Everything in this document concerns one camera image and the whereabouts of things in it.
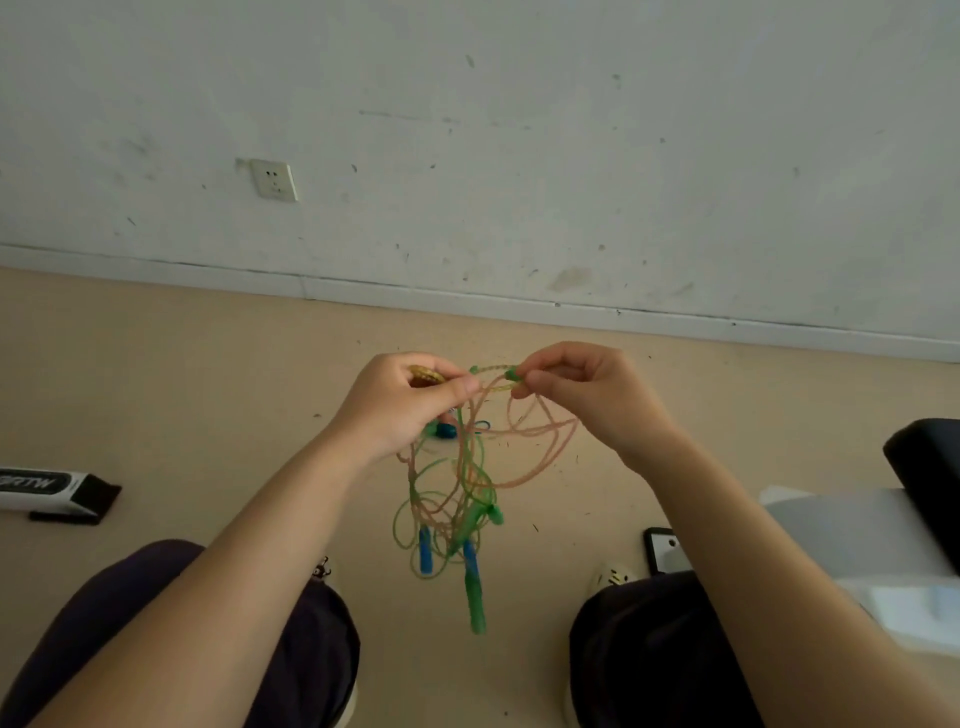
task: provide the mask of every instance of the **left hand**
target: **left hand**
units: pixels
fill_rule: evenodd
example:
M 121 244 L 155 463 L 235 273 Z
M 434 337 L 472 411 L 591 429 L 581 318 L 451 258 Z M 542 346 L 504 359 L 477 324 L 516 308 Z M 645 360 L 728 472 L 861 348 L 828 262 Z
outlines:
M 447 382 L 412 386 L 413 364 L 432 369 Z M 357 376 L 326 432 L 346 435 L 362 443 L 370 459 L 380 458 L 410 445 L 427 423 L 479 390 L 475 376 L 433 354 L 382 353 Z

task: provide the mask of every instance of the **white wall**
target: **white wall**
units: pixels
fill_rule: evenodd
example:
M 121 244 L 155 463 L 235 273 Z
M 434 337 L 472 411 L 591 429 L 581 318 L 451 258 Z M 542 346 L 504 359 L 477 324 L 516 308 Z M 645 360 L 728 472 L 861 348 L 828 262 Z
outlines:
M 8 0 L 0 28 L 0 264 L 960 360 L 958 0 Z

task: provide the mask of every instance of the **hand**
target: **hand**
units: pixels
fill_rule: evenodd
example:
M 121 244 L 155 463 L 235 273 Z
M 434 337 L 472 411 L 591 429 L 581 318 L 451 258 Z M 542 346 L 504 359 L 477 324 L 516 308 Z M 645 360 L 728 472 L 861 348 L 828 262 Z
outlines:
M 412 364 L 432 369 L 447 382 L 412 386 Z M 450 407 L 460 406 L 479 390 L 480 381 L 475 376 L 433 354 L 380 354 L 357 376 L 324 432 L 362 443 L 373 460 L 410 445 L 428 422 Z
M 515 399 L 532 393 L 576 415 L 594 437 L 629 467 L 678 432 L 660 400 L 619 349 L 563 341 L 530 354 L 516 367 L 523 382 Z

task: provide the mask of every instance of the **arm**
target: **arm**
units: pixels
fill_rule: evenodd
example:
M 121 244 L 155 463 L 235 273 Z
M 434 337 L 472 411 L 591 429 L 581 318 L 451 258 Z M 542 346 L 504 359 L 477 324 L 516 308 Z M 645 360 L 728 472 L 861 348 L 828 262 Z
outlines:
M 448 378 L 410 386 L 409 365 Z M 240 726 L 280 633 L 333 534 L 350 483 L 479 388 L 427 354 L 376 357 L 313 442 L 31 723 Z
M 650 484 L 770 726 L 955 726 L 867 614 L 667 415 L 617 350 L 562 343 L 516 368 Z

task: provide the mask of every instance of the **forearm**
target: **forearm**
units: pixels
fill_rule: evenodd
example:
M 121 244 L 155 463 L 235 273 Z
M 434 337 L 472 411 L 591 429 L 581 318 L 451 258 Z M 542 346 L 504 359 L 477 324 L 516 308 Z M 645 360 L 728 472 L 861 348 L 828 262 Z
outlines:
M 770 726 L 955 725 L 866 613 L 682 434 L 624 458 L 684 545 Z
M 360 465 L 318 437 L 32 725 L 242 725 Z

